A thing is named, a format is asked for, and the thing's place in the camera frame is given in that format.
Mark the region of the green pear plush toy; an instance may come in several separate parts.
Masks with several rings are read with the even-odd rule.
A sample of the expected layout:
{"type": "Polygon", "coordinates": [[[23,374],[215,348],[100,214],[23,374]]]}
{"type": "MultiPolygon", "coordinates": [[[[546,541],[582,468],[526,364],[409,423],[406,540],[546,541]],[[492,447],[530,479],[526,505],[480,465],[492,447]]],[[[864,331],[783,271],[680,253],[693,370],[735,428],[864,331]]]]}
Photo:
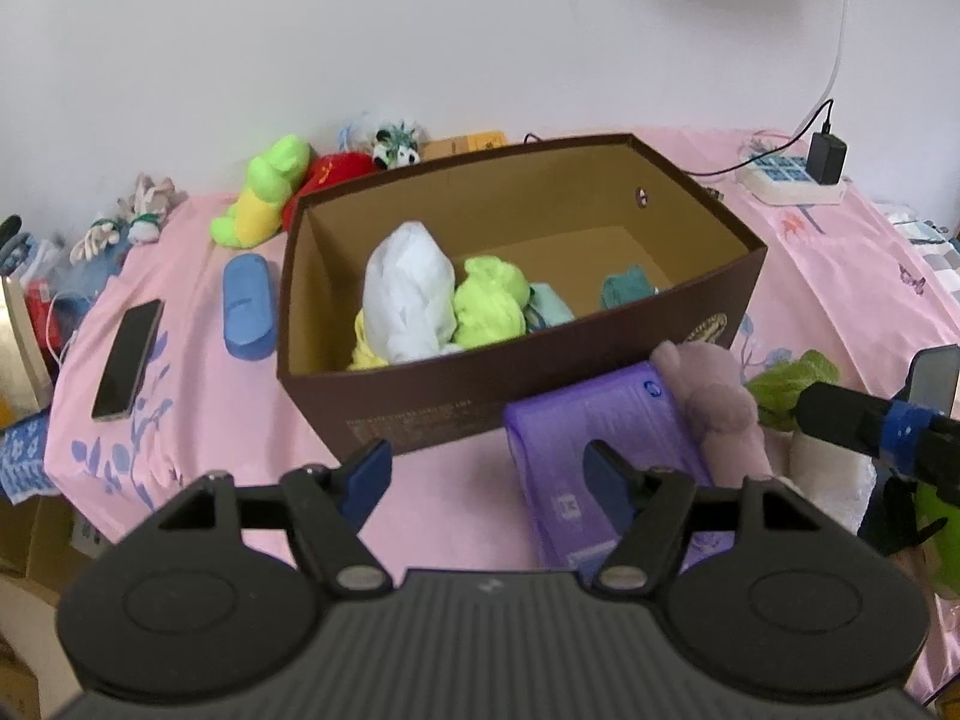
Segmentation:
{"type": "Polygon", "coordinates": [[[934,486],[880,468],[859,538],[885,556],[908,551],[935,593],[958,600],[958,507],[934,486]]]}

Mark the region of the white fluffy towel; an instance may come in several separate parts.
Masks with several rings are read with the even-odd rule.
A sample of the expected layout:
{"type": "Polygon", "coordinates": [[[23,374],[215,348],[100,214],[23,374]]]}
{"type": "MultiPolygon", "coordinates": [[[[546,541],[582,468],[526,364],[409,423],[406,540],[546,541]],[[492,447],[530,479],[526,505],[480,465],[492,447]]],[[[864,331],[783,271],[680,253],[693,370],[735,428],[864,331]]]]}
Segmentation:
{"type": "Polygon", "coordinates": [[[867,455],[796,431],[789,444],[788,478],[805,499],[855,535],[869,509],[877,470],[867,455]]]}

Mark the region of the pink plush bear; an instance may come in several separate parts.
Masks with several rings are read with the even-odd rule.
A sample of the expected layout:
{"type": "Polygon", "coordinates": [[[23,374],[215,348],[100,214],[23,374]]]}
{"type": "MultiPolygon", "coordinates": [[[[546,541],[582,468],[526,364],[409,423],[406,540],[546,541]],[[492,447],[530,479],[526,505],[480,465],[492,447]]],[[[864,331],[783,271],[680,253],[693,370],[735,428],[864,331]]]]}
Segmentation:
{"type": "Polygon", "coordinates": [[[731,351],[706,341],[663,341],[652,351],[651,362],[716,486],[738,488],[745,478],[773,474],[758,406],[740,382],[731,351]]]}

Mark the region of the yellow towel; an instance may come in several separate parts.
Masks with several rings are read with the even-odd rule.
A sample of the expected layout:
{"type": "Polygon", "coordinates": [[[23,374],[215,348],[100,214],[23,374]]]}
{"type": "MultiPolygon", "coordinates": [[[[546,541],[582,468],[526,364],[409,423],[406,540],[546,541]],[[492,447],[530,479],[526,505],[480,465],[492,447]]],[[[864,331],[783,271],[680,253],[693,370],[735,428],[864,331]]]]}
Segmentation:
{"type": "Polygon", "coordinates": [[[366,325],[364,325],[364,312],[360,310],[353,323],[353,332],[355,332],[355,346],[353,346],[352,360],[348,364],[350,371],[369,371],[370,369],[379,369],[387,367],[389,363],[376,355],[368,343],[366,335],[366,325]]]}

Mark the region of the white plastic bag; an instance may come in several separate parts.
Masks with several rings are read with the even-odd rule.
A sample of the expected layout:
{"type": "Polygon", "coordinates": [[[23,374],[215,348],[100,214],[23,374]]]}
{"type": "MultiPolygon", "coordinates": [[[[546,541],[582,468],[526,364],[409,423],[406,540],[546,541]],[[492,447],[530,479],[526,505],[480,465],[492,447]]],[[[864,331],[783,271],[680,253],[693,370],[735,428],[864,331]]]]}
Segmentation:
{"type": "Polygon", "coordinates": [[[454,265],[420,221],[405,221],[371,254],[364,273],[364,332],[387,364],[459,351],[452,341],[454,265]]]}

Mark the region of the teal cloth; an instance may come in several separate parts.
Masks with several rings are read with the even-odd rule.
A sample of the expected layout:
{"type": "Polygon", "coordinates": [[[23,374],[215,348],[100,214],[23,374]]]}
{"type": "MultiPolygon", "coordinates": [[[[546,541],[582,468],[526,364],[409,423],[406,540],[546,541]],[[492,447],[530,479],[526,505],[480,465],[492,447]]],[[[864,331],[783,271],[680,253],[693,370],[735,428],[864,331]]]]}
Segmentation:
{"type": "Polygon", "coordinates": [[[548,283],[530,283],[523,309],[529,333],[560,327],[594,312],[652,298],[661,292],[639,265],[607,275],[596,288],[558,291],[548,283]]]}

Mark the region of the lime green sock roll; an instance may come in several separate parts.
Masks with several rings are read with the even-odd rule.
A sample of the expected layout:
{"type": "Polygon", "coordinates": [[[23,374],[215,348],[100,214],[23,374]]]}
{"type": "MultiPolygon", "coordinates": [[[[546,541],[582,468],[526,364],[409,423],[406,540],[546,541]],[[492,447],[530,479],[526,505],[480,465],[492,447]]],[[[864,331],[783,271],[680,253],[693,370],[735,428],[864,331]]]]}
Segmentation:
{"type": "Polygon", "coordinates": [[[464,273],[452,300],[457,322],[452,341],[473,349],[522,337],[527,332],[523,309],[529,282],[521,268],[500,257],[482,255],[467,259],[464,273]]]}

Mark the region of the striped folded cloth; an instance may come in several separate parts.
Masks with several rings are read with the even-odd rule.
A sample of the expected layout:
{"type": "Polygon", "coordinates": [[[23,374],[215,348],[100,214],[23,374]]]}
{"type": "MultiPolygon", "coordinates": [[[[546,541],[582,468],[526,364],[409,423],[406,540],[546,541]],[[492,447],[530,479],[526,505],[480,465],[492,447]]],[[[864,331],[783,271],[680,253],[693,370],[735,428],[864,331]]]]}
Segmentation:
{"type": "Polygon", "coordinates": [[[932,221],[923,220],[918,211],[908,205],[881,203],[880,213],[907,239],[919,257],[934,271],[935,277],[947,293],[958,298],[958,241],[947,238],[945,227],[935,226],[932,221]]]}

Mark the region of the blue glasses case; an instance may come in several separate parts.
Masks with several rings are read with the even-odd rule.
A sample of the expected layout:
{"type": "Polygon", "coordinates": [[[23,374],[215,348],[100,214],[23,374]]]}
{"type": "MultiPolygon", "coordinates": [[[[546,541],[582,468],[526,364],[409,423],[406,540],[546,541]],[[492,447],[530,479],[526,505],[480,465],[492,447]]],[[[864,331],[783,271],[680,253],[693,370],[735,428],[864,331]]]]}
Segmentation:
{"type": "Polygon", "coordinates": [[[224,267],[223,341],[241,361],[268,358],[277,346],[277,301],[270,265],[262,255],[244,252],[224,267]]]}

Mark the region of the black smartphone on left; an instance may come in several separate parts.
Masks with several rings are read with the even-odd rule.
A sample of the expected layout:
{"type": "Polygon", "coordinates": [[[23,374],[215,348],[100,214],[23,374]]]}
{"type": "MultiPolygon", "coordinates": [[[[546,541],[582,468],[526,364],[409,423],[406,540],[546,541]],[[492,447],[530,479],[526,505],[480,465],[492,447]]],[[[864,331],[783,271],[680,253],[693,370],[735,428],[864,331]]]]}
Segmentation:
{"type": "Polygon", "coordinates": [[[162,315],[160,299],[134,305],[125,312],[96,390],[93,421],[127,418],[132,413],[162,315]]]}

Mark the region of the white power strip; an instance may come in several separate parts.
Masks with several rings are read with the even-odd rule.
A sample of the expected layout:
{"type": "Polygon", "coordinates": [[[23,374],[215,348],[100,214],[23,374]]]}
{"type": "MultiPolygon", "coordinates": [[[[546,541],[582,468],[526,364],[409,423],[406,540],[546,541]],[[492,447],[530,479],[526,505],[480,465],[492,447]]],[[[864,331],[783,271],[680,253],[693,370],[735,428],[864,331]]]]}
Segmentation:
{"type": "Polygon", "coordinates": [[[819,184],[805,171],[804,156],[768,154],[736,171],[737,182],[768,206],[839,205],[843,182],[819,184]]]}

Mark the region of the green yellow plush toy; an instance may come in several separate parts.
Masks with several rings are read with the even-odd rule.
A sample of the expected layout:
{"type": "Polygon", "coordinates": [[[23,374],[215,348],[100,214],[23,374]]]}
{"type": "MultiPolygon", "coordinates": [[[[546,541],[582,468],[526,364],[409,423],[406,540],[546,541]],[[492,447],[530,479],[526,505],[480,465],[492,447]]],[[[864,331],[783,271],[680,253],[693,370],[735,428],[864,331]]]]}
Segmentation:
{"type": "Polygon", "coordinates": [[[302,186],[309,161],[311,147],[298,135],[285,135],[254,156],[238,198],[210,224],[213,242],[247,250],[273,238],[283,208],[302,186]]]}

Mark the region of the red plush toy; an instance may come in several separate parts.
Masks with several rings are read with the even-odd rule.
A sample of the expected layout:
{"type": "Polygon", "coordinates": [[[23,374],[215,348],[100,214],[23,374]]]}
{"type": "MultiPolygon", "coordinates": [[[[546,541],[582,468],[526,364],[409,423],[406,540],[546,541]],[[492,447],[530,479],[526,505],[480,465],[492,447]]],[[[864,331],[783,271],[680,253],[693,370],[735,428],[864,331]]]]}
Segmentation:
{"type": "Polygon", "coordinates": [[[378,172],[379,167],[376,166],[373,158],[369,154],[359,153],[359,151],[342,151],[342,153],[316,156],[309,164],[302,186],[298,188],[295,195],[288,200],[285,208],[283,208],[281,229],[285,232],[290,231],[298,203],[304,197],[344,182],[372,176],[378,172]]]}

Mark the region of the white knit doll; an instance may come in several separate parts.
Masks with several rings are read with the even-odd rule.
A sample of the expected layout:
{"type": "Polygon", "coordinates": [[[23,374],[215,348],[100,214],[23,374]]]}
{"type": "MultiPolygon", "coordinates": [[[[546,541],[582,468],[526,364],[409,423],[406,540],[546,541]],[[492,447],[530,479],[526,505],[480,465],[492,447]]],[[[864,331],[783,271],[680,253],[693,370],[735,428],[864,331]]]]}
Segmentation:
{"type": "Polygon", "coordinates": [[[71,265],[91,262],[107,249],[122,242],[130,245],[154,244],[172,211],[187,200],[187,193],[164,177],[156,182],[142,172],[133,192],[117,200],[116,208],[98,216],[83,237],[71,248],[71,265]]]}

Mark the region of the panda plush toy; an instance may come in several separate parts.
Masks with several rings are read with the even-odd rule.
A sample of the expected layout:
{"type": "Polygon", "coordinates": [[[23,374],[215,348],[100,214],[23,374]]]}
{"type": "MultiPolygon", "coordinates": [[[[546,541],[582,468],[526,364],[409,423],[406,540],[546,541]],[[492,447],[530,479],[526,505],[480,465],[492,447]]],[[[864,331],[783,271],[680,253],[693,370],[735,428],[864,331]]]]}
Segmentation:
{"type": "Polygon", "coordinates": [[[415,166],[421,161],[420,128],[407,122],[382,124],[374,134],[371,156],[382,171],[415,166]]]}

